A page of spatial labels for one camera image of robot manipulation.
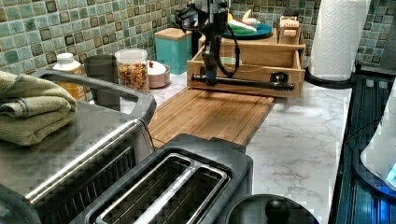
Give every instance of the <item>kitchen counter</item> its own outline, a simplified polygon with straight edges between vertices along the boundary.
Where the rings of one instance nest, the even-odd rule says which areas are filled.
[[[186,73],[171,75],[163,89],[151,90],[157,105],[186,87]],[[351,90],[304,83],[298,99],[276,104],[250,143],[253,194],[292,199],[327,223],[332,205]]]

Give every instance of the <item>glass jar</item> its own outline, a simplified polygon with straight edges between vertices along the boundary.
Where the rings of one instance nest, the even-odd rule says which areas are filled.
[[[148,53],[143,49],[122,49],[115,53],[121,86],[149,93]]]
[[[52,69],[82,76],[81,63],[74,59],[72,53],[58,54],[56,58],[58,62],[52,67]],[[56,82],[56,84],[67,90],[76,100],[88,101],[87,92],[84,86],[68,82]]]

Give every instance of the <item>appliance handle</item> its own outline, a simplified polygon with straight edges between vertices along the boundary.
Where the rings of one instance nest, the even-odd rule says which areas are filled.
[[[37,72],[32,74],[32,76],[44,78],[50,81],[72,82],[132,100],[136,102],[136,106],[130,115],[134,116],[135,119],[141,118],[145,121],[146,125],[151,121],[157,107],[157,103],[155,102],[153,95],[150,93],[144,94],[133,89],[93,77],[71,75],[69,73],[53,69],[38,69]]]

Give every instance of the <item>folded towel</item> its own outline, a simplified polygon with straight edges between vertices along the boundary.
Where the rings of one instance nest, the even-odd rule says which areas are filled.
[[[230,20],[228,21],[228,24],[236,35],[255,35],[257,33],[256,28],[246,25],[240,21]]]
[[[40,143],[76,113],[76,100],[58,85],[0,72],[0,139],[21,146]]]

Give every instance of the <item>cutting board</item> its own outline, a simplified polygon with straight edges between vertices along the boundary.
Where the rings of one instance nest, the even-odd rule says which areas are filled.
[[[246,146],[273,104],[272,97],[186,88],[157,108],[148,129],[156,148],[180,133]]]

